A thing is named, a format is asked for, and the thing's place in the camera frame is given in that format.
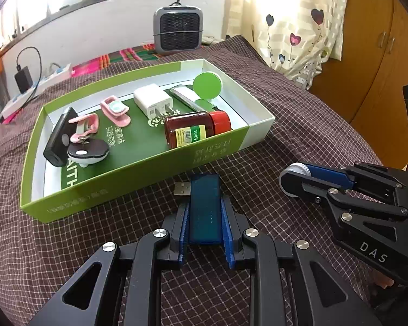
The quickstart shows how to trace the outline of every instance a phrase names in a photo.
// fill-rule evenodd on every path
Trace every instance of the yellow label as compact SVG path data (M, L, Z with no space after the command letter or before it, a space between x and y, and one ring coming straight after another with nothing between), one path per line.
M205 126L182 127L175 130L177 147L200 141L205 138Z

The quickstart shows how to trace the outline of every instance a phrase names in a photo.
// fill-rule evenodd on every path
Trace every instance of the checkered bedsheet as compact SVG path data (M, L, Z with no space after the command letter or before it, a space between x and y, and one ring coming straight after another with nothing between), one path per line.
M298 160L337 166L354 161L379 164L378 158L328 106L267 67L242 37L234 37L195 52L151 62L119 62L91 75L71 78L31 102L10 125L0 124L0 307L15 325L28 323L104 242L127 244L160 227L163 218L177 208L174 182L186 181L193 174L167 178L41 224L18 207L24 156L41 106L105 77L194 58L207 59L239 82L276 120L263 142L193 172L219 174L224 193L251 224L288 243L309 241L366 299L367 266L331 241L330 226L320 208L283 194L278 176ZM246 271L229 270L221 248L193 247L181 271L163 274L162 324L248 325L248 300ZM290 310L286 310L290 323Z

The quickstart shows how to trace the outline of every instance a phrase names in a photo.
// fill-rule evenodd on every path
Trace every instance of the black heart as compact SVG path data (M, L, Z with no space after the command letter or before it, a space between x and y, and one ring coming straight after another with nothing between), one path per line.
M269 27L272 26L273 23L274 23L274 17L271 16L271 15L267 15L266 16L266 23L268 24Z
M324 18L324 16L323 16L323 10L320 10L320 11L319 11L319 10L316 9L316 8L312 9L312 10L311 10L311 18L314 19L314 21L315 21L317 24L321 25L321 24L323 23L323 18Z

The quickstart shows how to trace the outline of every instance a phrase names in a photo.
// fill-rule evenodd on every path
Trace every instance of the bottle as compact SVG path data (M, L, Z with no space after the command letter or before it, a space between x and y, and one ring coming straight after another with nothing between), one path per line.
M168 116L165 119L165 135L170 149L230 130L230 118L223 111L191 112Z

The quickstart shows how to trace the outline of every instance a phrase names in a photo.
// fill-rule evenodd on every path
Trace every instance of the pink clip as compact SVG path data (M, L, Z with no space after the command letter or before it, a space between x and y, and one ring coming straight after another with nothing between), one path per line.
M124 127L130 124L131 119L126 113L129 107L123 104L117 97L111 95L100 103L101 110L118 127Z
M82 140L79 137L86 137L98 131L99 119L95 113L78 116L68 122L70 124L77 123L76 133L70 138L72 143L81 143Z

